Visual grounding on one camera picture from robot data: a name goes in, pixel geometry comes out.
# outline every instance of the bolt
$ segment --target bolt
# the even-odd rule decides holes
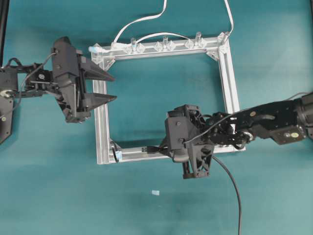
[[[38,75],[38,78],[39,78],[39,79],[44,79],[45,76],[44,76],[42,73],[40,73],[40,74]]]
[[[251,113],[250,113],[250,117],[254,117],[256,115],[256,112],[255,111],[252,111]]]
[[[298,134],[297,132],[293,132],[293,133],[291,134],[291,137],[293,137],[293,138],[298,138],[298,137],[299,137],[299,134]]]

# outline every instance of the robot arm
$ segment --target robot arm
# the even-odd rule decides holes
[[[160,152],[182,163],[184,179],[205,177],[209,175],[215,145],[232,145],[240,150],[257,137],[272,138],[278,144],[301,141],[307,136],[313,139],[313,93],[212,116],[202,115],[198,106],[184,105],[168,112],[165,129],[161,145],[143,151]]]
[[[52,49],[52,71],[44,64],[23,66],[17,58],[0,69],[0,143],[11,133],[14,98],[29,98],[51,94],[55,96],[66,122],[80,123],[90,117],[90,111],[116,96],[87,93],[86,79],[114,81],[82,51],[73,47],[68,37],[58,39]],[[26,73],[24,91],[18,88],[18,73]]]

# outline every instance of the aluminum frame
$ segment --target aluminum frame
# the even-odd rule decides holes
[[[125,49],[112,47],[102,47],[106,51],[99,53],[91,53],[93,62],[99,64],[104,70],[109,70],[110,67],[118,60],[136,59],[136,58],[151,58],[151,57],[162,57],[172,55],[186,55],[196,53],[206,53],[212,59],[219,63],[220,77],[223,89],[225,111],[227,113],[233,113],[239,111],[239,100],[236,88],[236,81],[234,75],[234,69],[232,64],[232,58],[230,53],[229,40],[225,41],[224,33],[221,33],[218,37],[203,38],[202,42],[205,45],[199,45],[196,39],[192,39],[194,46],[188,48],[186,46],[187,41],[190,40],[173,40],[176,46],[175,48],[167,49],[164,46],[162,51],[155,49],[156,42],[142,44],[145,48],[144,52],[137,52],[136,49],[133,51],[125,51]],[[105,81],[93,81],[93,91],[95,93],[106,94],[107,87]],[[95,130],[96,130],[96,148],[97,148],[97,163],[98,164],[111,164],[115,163],[115,159],[112,153],[112,146],[114,142],[110,139],[110,127],[109,127],[109,115],[108,105],[102,105],[95,109]],[[142,147],[136,148],[120,148],[117,146],[117,156],[119,162],[131,162],[141,160],[152,160],[152,159],[164,159],[168,158],[161,154],[147,154],[141,151]],[[214,153],[226,153],[238,151],[231,145],[218,145],[215,147]]]

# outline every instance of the teal background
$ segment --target teal background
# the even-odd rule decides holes
[[[231,0],[231,52],[241,108],[313,90],[309,0]],[[161,10],[162,0],[12,0],[4,61],[41,62],[69,36],[86,55],[126,23]],[[172,31],[193,37],[228,29],[222,0],[169,0],[161,18],[128,28],[133,36]],[[205,55],[118,62],[109,105],[111,136],[123,146],[156,143],[164,119],[184,103],[223,110],[217,63]],[[313,234],[313,145],[256,140],[219,154],[243,203],[243,235]],[[238,205],[227,174],[182,180],[170,160],[97,165],[93,119],[66,124],[54,98],[24,99],[13,135],[0,146],[0,234],[236,234]],[[160,190],[160,196],[151,190]]]

